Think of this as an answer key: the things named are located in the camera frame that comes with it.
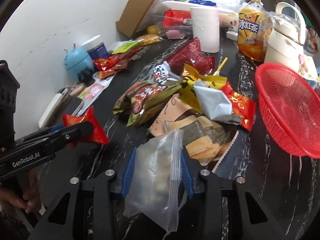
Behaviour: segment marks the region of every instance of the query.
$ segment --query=red mesh strainer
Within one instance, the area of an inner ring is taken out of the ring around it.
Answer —
[[[320,158],[320,99],[312,87],[289,68],[272,63],[255,73],[263,122],[287,153]]]

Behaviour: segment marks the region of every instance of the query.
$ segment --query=metal bolt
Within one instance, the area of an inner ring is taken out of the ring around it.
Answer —
[[[71,180],[70,180],[70,183],[71,184],[77,184],[79,182],[79,178],[77,177],[73,177]]]
[[[203,176],[208,176],[210,174],[210,171],[206,170],[206,169],[203,169],[200,171],[200,174],[203,175]]]
[[[245,178],[244,177],[237,177],[236,182],[238,182],[240,184],[245,183]]]
[[[112,176],[113,174],[115,174],[115,171],[114,171],[114,170],[107,170],[107,171],[105,172],[105,174],[106,174],[107,176]]]

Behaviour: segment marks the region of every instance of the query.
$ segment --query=paper towel roll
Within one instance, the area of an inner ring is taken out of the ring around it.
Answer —
[[[201,50],[209,53],[219,51],[219,10],[216,7],[192,7],[193,37],[200,40]]]

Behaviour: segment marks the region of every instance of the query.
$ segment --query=yellow stick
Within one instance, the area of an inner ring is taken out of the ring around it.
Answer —
[[[222,63],[220,64],[220,66],[217,68],[216,72],[218,72],[218,71],[220,71],[220,70],[222,69],[223,65],[226,63],[227,60],[228,60],[228,58],[226,57],[226,58],[222,61]]]

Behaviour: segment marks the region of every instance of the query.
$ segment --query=marble countertop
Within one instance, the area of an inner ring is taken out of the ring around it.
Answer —
[[[133,83],[146,79],[154,66],[161,64],[186,42],[161,41],[153,44],[128,70],[116,75],[93,104],[96,118],[104,127],[110,143],[106,146],[81,144],[76,149],[67,146],[57,153],[54,160],[46,163],[39,172],[39,188],[45,205],[52,202],[71,177],[93,178],[112,168],[135,146],[150,139],[147,131],[150,123],[126,127],[125,117],[112,114],[114,103]],[[236,43],[226,39],[225,35],[220,37],[220,51],[213,56],[216,67],[228,57],[220,75],[228,78],[235,91],[257,102],[258,91],[254,84],[257,62],[238,53]],[[275,216],[288,239],[300,239],[319,210],[319,160],[292,156],[281,150],[266,131],[258,104],[252,131],[239,130],[235,143],[215,173],[228,179],[245,177]],[[179,228],[174,233],[166,233],[143,214],[126,218],[122,215],[124,205],[119,201],[113,202],[113,206],[120,239],[136,239],[139,236],[139,239],[161,240],[195,239],[202,204],[200,199],[189,201],[183,196]],[[90,208],[87,214],[90,221]],[[223,212],[223,215],[223,238],[228,239],[228,213]],[[88,228],[87,239],[92,239],[91,236],[92,228]]]

